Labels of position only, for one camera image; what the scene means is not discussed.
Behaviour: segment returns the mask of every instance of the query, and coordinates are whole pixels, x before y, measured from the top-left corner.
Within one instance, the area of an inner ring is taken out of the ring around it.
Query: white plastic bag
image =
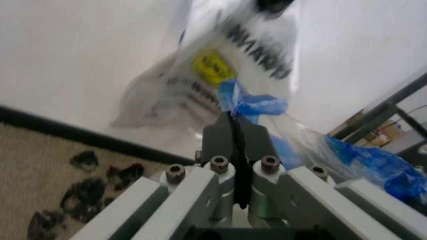
[[[221,113],[222,82],[238,79],[251,95],[288,100],[298,88],[299,8],[298,0],[275,13],[256,0],[194,1],[189,39],[129,87],[113,125],[175,126],[200,142]],[[207,30],[195,37],[199,25]]]

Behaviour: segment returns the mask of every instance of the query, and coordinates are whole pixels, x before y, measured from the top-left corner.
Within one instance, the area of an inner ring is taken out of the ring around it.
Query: blue plastic wrap
[[[239,81],[233,79],[222,82],[218,88],[219,103],[223,111],[231,111],[232,116],[239,114],[248,117],[253,123],[260,115],[281,115],[288,103],[271,95],[251,95]]]
[[[370,171],[364,171],[364,177],[384,182],[387,193],[405,201],[408,198],[422,196],[426,192],[426,179],[402,158],[381,148],[354,146],[326,136],[330,149],[346,166],[358,161]]]

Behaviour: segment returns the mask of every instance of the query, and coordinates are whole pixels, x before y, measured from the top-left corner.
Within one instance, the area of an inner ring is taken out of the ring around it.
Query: beige carpet
[[[85,150],[94,150],[99,166],[91,173],[70,165],[70,159]],[[27,239],[34,212],[59,210],[67,189],[89,177],[102,177],[110,165],[125,168],[133,163],[145,167],[144,176],[164,170],[167,165],[141,160],[109,150],[53,137],[0,123],[0,240]],[[106,186],[104,197],[116,197]],[[66,217],[67,229],[56,239],[69,239],[83,223]]]

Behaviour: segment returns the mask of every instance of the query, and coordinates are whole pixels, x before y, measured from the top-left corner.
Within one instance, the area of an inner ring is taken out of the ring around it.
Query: cylindrical joint
[[[324,169],[323,167],[320,166],[312,166],[310,168],[310,170],[316,175],[318,176],[320,179],[322,179],[323,181],[327,181],[328,180],[328,171],[326,171],[326,169]]]
[[[261,158],[261,168],[264,172],[272,174],[279,170],[280,161],[277,157],[267,155]]]
[[[186,169],[181,164],[172,164],[166,169],[166,179],[170,184],[179,184],[186,176]]]
[[[217,174],[226,173],[229,169],[229,160],[224,156],[214,156],[210,159],[210,169]]]
[[[210,164],[205,164],[204,169],[211,169]],[[218,205],[210,217],[210,223],[213,226],[217,226],[221,222],[221,226],[224,223],[230,222],[229,220],[224,221],[224,218],[231,219],[233,216],[233,204],[234,204],[234,185],[236,169],[233,164],[229,163],[227,171],[224,173],[217,173],[219,181],[219,194],[221,195]]]

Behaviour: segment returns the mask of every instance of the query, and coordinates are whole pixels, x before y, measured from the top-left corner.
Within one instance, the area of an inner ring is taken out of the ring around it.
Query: bolt head
[[[217,174],[226,173],[229,170],[229,160],[225,156],[214,156],[210,159],[210,169]]]
[[[280,161],[272,155],[263,156],[261,158],[261,168],[268,174],[273,174],[279,170]]]
[[[181,164],[172,164],[166,169],[166,179],[170,184],[179,184],[186,176],[186,169]]]
[[[320,166],[312,166],[310,168],[310,170],[316,175],[318,176],[320,179],[322,179],[323,181],[326,182],[326,180],[328,179],[328,171],[326,171],[326,169],[324,169],[323,167]]]

